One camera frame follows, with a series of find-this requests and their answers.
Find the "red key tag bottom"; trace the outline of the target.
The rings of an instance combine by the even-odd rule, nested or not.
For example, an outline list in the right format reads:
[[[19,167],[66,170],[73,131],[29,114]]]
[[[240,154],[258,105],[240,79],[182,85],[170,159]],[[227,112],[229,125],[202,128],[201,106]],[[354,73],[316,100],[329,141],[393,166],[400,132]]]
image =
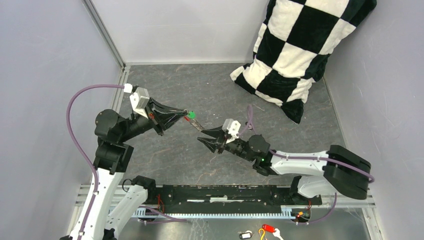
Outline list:
[[[263,225],[261,226],[261,228],[262,228],[264,231],[269,232],[269,233],[275,233],[275,232],[276,232],[276,228],[275,228],[275,227],[273,227],[273,226],[271,226],[271,225],[268,225],[268,224],[263,224]]]

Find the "green key tag with key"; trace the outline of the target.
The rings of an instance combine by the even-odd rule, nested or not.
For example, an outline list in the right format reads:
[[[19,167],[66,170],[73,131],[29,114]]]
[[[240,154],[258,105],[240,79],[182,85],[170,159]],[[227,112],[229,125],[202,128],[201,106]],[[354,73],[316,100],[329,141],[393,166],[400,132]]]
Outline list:
[[[187,117],[188,117],[189,119],[195,119],[195,118],[196,118],[196,114],[195,114],[193,111],[189,111],[189,112],[187,113]]]

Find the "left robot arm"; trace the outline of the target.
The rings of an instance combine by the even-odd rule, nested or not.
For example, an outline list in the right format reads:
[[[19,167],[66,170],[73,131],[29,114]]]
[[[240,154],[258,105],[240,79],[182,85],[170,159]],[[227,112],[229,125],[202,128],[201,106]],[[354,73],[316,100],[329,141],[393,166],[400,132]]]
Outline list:
[[[187,114],[186,109],[169,107],[149,98],[127,118],[112,109],[97,115],[94,134],[98,146],[94,161],[90,163],[93,169],[90,193],[74,228],[64,236],[65,240],[117,240],[136,209],[156,200],[155,180],[137,176],[124,198],[110,210],[134,151],[126,142],[149,130],[162,136]]]

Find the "yellow carabiner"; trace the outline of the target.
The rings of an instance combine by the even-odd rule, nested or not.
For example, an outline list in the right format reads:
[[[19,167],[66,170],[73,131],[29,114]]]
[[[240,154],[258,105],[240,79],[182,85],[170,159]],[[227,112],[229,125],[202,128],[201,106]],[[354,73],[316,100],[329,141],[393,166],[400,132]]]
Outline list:
[[[258,235],[260,240],[267,240],[266,238],[266,231],[263,228],[260,228],[258,230]]]

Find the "red key tag with keyring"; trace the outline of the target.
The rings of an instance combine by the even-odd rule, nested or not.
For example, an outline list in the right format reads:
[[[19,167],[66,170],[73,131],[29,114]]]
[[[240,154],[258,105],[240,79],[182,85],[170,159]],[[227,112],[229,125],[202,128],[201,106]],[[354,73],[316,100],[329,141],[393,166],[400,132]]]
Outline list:
[[[205,128],[194,118],[189,118],[188,116],[183,117],[192,127],[194,127],[199,132],[203,131]]]

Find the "black white checkered blanket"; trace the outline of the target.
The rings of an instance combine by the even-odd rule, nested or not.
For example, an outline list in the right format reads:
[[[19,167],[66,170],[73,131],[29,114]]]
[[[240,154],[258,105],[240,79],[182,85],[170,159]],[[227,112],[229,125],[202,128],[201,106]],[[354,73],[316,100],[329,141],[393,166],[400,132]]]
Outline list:
[[[299,124],[334,49],[376,6],[375,0],[269,1],[252,62],[235,69],[231,80]]]

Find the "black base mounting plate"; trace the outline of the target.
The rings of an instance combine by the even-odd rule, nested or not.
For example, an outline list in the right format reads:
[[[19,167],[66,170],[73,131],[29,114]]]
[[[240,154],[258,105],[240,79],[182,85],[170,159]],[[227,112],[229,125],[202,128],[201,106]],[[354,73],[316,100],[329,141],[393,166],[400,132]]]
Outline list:
[[[323,203],[280,185],[162,185],[149,193],[145,205],[164,207],[170,214],[277,214],[282,206]]]

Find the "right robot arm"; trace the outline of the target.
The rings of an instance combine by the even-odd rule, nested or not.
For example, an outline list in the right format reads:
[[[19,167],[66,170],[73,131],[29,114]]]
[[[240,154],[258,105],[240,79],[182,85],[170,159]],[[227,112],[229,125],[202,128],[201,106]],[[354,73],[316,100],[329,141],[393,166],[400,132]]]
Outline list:
[[[260,134],[243,140],[237,133],[221,127],[203,130],[202,133],[206,137],[198,137],[197,140],[211,152],[222,154],[227,151],[249,161],[260,175],[294,174],[288,196],[295,204],[333,193],[365,200],[369,184],[374,181],[371,163],[340,145],[331,145],[327,151],[288,153],[271,149]]]

